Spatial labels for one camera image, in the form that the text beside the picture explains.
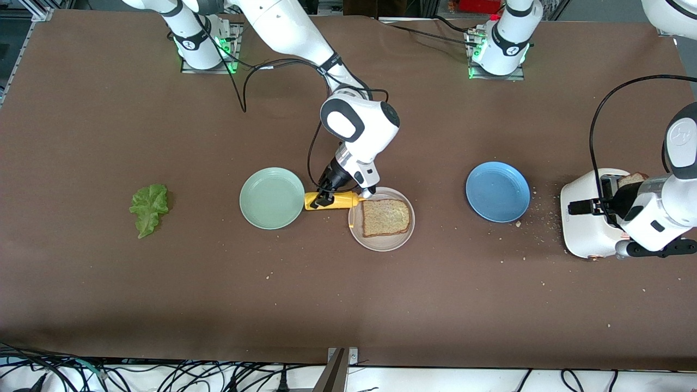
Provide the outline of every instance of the tabletop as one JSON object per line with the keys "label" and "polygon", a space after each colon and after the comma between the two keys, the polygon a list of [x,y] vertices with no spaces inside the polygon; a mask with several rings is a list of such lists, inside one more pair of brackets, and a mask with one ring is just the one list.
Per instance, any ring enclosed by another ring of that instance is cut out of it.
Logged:
{"label": "tabletop", "polygon": [[[558,199],[591,170],[602,97],[684,73],[672,38],[648,24],[543,22],[525,80],[506,82],[468,79],[456,43],[365,17],[313,20],[358,77],[390,92],[401,129],[376,165],[414,206],[409,242],[363,248],[346,210],[275,231],[242,217],[240,189],[264,167],[313,190],[305,160],[325,87],[311,68],[255,74],[243,114],[226,75],[179,73],[159,15],[56,11],[0,110],[2,340],[85,356],[322,362],[327,347],[356,346],[376,365],[694,369],[697,256],[573,257]],[[242,57],[283,56],[248,29]],[[666,125],[692,101],[676,81],[615,94],[599,165],[660,173]],[[314,176],[336,146],[320,133]],[[530,184],[520,227],[465,200],[467,174],[488,160]],[[139,240],[130,198],[152,183],[167,185],[171,211]]]}

